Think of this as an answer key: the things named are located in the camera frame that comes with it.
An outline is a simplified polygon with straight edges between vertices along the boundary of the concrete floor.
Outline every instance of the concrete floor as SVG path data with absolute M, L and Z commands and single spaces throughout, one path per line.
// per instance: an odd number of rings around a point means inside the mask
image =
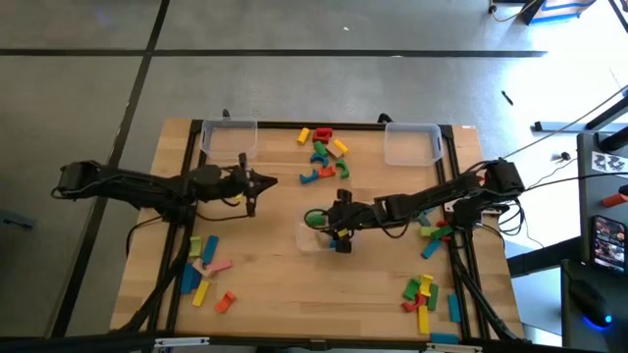
M 160 2 L 0 0 L 0 49 L 144 49 Z M 561 25 L 499 24 L 487 2 L 428 0 L 181 0 L 161 31 L 162 49 L 543 50 L 543 58 L 195 57 L 153 58 L 121 167 L 146 172 L 164 119 L 474 125 L 485 157 L 538 138 L 536 120 L 570 121 L 628 83 L 625 31 L 607 2 Z M 517 7 L 500 6 L 505 17 Z M 0 209 L 37 219 L 30 232 L 0 234 L 0 335 L 42 335 L 54 321 L 90 201 L 49 197 L 66 163 L 105 162 L 141 58 L 0 56 Z M 514 101 L 510 106 L 500 92 Z M 531 183 L 553 168 L 573 136 L 513 158 Z M 575 172 L 565 170 L 561 177 Z M 574 185 L 555 189 L 573 195 Z M 545 245 L 567 230 L 534 197 L 531 235 Z M 104 332 L 125 264 L 136 211 L 110 202 L 69 334 Z M 529 247 L 525 235 L 509 239 Z

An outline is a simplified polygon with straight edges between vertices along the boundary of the clear plastic container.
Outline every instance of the clear plastic container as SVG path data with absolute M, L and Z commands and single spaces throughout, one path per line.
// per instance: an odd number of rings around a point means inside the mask
M 387 123 L 384 158 L 391 166 L 431 166 L 443 157 L 441 128 L 435 124 Z
M 210 159 L 237 160 L 246 153 L 247 159 L 257 155 L 257 121 L 229 118 L 221 121 L 204 121 L 200 132 L 200 149 Z

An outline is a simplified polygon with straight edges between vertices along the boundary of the desk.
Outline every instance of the desk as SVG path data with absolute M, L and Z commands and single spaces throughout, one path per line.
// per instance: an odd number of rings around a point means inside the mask
M 180 173 L 189 127 L 190 120 L 166 120 L 152 174 L 170 177 Z M 454 126 L 452 130 L 459 168 L 465 170 L 482 157 L 477 131 L 469 126 Z M 220 236 L 215 258 L 232 259 L 234 267 L 217 275 L 202 307 L 191 305 L 192 295 L 182 295 L 176 333 L 427 341 L 427 335 L 418 333 L 416 314 L 400 308 L 401 292 L 408 280 L 423 274 L 432 275 L 441 287 L 438 309 L 430 313 L 431 330 L 459 333 L 458 324 L 448 318 L 446 295 L 453 292 L 453 280 L 447 251 L 443 247 L 431 259 L 422 259 L 419 254 L 427 240 L 416 236 L 417 225 L 397 240 L 380 230 L 360 231 L 349 255 L 303 254 L 294 239 L 303 210 L 331 206 L 337 188 L 352 191 L 356 201 L 372 203 L 379 195 L 412 193 L 436 185 L 435 167 L 386 165 L 381 130 L 335 130 L 334 137 L 350 149 L 345 160 L 351 177 L 326 178 L 304 186 L 298 175 L 311 171 L 308 161 L 313 150 L 309 144 L 297 145 L 297 135 L 298 129 L 258 130 L 257 156 L 249 165 L 260 174 L 277 177 L 279 183 L 260 195 L 255 218 L 223 223 L 196 219 L 194 235 L 203 240 L 210 234 Z M 199 156 L 198 144 L 195 146 L 193 166 Z M 446 153 L 445 165 L 449 166 Z M 445 175 L 450 178 L 449 167 L 445 167 Z M 243 213 L 221 202 L 201 204 L 198 211 L 213 218 Z M 143 210 L 138 221 L 155 216 L 153 210 Z M 442 217 L 439 209 L 429 219 L 435 223 Z M 162 223 L 135 232 L 111 328 L 125 324 L 155 285 L 167 228 Z M 509 328 L 523 336 L 501 240 L 478 229 L 474 245 L 485 295 Z M 227 314 L 219 315 L 214 305 L 226 290 L 232 291 L 237 301 Z M 164 295 L 158 328 L 165 327 L 170 296 L 170 291 Z M 477 336 L 468 292 L 466 298 L 471 332 Z

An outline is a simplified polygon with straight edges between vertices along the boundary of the screen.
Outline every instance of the screen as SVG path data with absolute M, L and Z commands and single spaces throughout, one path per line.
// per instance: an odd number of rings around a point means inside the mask
M 602 216 L 594 219 L 596 232 L 594 262 L 600 266 L 623 273 L 625 268 L 626 227 L 620 222 Z

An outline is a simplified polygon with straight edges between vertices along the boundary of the white wire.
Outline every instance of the white wire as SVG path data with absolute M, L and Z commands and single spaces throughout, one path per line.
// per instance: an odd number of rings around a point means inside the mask
M 550 134 L 549 134 L 549 135 L 547 135 L 547 136 L 543 136 L 542 138 L 540 138 L 540 139 L 538 139 L 538 140 L 536 140 L 536 141 L 533 141 L 532 143 L 527 144 L 527 145 L 525 145 L 525 146 L 523 146 L 523 147 L 519 148 L 518 150 L 516 150 L 516 151 L 514 151 L 514 152 L 512 152 L 512 153 L 510 153 L 510 154 L 508 154 L 508 155 L 503 156 L 502 158 L 506 159 L 506 158 L 508 158 L 508 157 L 510 157 L 510 156 L 512 156 L 512 155 L 514 155 L 514 154 L 516 154 L 516 153 L 519 153 L 519 152 L 523 151 L 523 150 L 524 150 L 524 149 L 526 149 L 526 148 L 529 148 L 529 147 L 532 147 L 532 146 L 536 145 L 537 143 L 539 143 L 539 142 L 543 141 L 543 140 L 544 140 L 544 139 L 546 139 L 546 138 L 552 137 L 552 136 L 554 136 L 555 134 L 557 134 L 557 133 L 559 133 L 559 132 L 561 132 L 561 131 L 564 131 L 564 130 L 568 129 L 570 126 L 573 126 L 573 125 L 575 125 L 576 123 L 580 122 L 581 120 L 583 120 L 583 119 L 587 118 L 587 117 L 588 117 L 591 113 L 593 113 L 593 112 L 594 112 L 595 110 L 597 110 L 599 107 L 601 107 L 602 105 L 604 105 L 604 104 L 608 103 L 608 101 L 610 101 L 610 100 L 611 100 L 614 96 L 616 96 L 617 94 L 619 94 L 619 93 L 623 92 L 624 90 L 626 90 L 626 88 L 628 88 L 628 85 L 623 86 L 621 89 L 619 89 L 618 91 L 616 91 L 615 93 L 613 93 L 611 96 L 609 96 L 608 98 L 606 98 L 606 100 L 604 100 L 603 102 L 601 102 L 601 103 L 600 103 L 600 104 L 599 104 L 596 108 L 594 108 L 594 109 L 590 110 L 587 114 L 585 114 L 585 115 L 583 115 L 582 117 L 580 117 L 580 118 L 576 119 L 575 121 L 573 121 L 573 122 L 571 122 L 571 123 L 567 124 L 566 126 L 563 126 L 563 127 L 559 128 L 558 130 L 556 130 L 556 131 L 554 131 L 554 132 L 550 133 Z

